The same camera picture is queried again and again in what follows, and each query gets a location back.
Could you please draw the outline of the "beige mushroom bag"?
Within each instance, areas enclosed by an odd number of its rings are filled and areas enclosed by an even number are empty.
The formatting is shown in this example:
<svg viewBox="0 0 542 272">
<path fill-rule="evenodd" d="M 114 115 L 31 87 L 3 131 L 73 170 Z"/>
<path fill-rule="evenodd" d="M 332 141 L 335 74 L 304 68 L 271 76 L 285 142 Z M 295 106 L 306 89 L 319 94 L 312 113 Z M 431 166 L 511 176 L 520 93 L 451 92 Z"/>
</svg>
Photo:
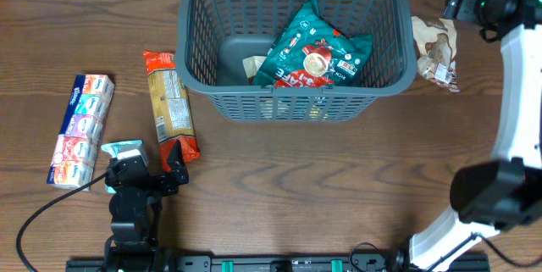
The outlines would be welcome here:
<svg viewBox="0 0 542 272">
<path fill-rule="evenodd" d="M 459 92 L 456 76 L 457 32 L 451 19 L 412 16 L 418 73 L 437 86 Z"/>
<path fill-rule="evenodd" d="M 266 56 L 251 56 L 242 60 L 243 68 L 250 84 L 253 82 L 266 58 Z"/>
</svg>

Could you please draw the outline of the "green Nescafe coffee bag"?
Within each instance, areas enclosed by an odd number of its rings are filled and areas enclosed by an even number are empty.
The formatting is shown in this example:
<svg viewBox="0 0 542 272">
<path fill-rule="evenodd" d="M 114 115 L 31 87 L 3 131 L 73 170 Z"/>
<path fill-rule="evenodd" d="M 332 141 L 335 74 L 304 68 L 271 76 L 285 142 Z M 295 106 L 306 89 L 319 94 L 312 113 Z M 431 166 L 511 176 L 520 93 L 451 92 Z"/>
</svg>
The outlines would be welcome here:
<svg viewBox="0 0 542 272">
<path fill-rule="evenodd" d="M 252 84 L 270 88 L 355 86 L 373 51 L 370 34 L 347 37 L 320 15 L 309 0 L 290 19 L 263 60 Z M 262 119 L 347 120 L 367 107 L 362 97 L 261 97 Z"/>
</svg>

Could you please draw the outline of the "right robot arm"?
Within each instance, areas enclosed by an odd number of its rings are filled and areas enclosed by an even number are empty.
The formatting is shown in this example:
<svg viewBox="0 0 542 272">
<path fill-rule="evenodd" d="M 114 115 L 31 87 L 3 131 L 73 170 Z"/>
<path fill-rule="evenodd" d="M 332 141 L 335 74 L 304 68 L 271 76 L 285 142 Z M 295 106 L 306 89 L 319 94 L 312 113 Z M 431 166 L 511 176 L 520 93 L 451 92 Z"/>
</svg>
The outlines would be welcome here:
<svg viewBox="0 0 542 272">
<path fill-rule="evenodd" d="M 541 0 L 448 0 L 444 16 L 501 45 L 499 128 L 491 160 L 455 174 L 450 206 L 408 239 L 390 271 L 446 271 L 478 242 L 541 216 Z"/>
</svg>

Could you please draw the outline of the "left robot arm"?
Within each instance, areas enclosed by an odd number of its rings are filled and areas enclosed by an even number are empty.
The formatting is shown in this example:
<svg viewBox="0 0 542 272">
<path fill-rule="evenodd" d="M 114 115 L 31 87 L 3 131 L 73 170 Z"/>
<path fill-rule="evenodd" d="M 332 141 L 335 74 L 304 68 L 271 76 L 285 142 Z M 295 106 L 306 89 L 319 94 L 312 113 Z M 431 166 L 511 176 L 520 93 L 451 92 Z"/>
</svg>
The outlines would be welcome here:
<svg viewBox="0 0 542 272">
<path fill-rule="evenodd" d="M 158 246 L 158 227 L 163 198 L 189 182 L 180 142 L 174 142 L 166 157 L 169 168 L 161 175 L 150 174 L 141 140 L 103 144 L 101 150 L 111 156 L 105 184 L 113 193 L 109 212 L 115 244 L 106 251 L 103 269 L 175 271 L 172 251 Z"/>
</svg>

